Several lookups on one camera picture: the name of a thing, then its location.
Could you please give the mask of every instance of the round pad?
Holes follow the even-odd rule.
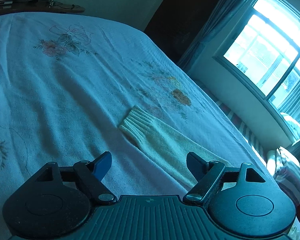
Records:
[[[208,212],[226,231],[251,238],[286,231],[296,215],[294,204],[285,193],[273,184],[257,182],[237,183],[220,191],[210,201]]]
[[[270,199],[258,195],[249,195],[237,200],[237,209],[243,214],[253,217],[261,217],[270,214],[274,205]]]
[[[90,201],[79,190],[66,186],[36,187],[36,195],[20,191],[2,209],[10,231],[29,239],[50,239],[78,228],[90,213]]]

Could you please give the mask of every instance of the ribbed sock cuff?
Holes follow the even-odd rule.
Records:
[[[153,116],[142,110],[139,106],[134,106],[120,124],[119,129],[135,139],[138,145],[141,145],[154,119]]]

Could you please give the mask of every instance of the sock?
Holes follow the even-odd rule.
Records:
[[[138,148],[183,187],[192,188],[196,179],[186,166],[189,152],[196,153],[206,162],[220,161],[232,165],[190,140],[171,126],[134,106],[119,129],[131,137]]]

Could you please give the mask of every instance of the white bedspread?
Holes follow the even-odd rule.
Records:
[[[233,166],[251,162],[268,174],[217,105],[142,32],[86,16],[0,16],[0,240],[10,235],[4,201],[46,162],[70,166],[110,151],[103,183],[117,196],[186,193],[119,131],[134,105]]]

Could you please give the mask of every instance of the striped fabric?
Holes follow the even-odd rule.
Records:
[[[264,160],[263,147],[259,143],[256,136],[249,129],[249,127],[242,121],[242,119],[239,116],[237,116],[228,106],[226,106],[218,98],[216,98],[202,82],[200,82],[199,80],[194,80],[194,82],[219,106],[219,108],[225,113],[225,115],[230,119],[233,125],[246,139],[247,143],[249,143],[254,152],[260,155],[261,160]]]
[[[273,177],[295,206],[300,205],[300,164],[296,157],[283,147],[276,151],[276,172]]]

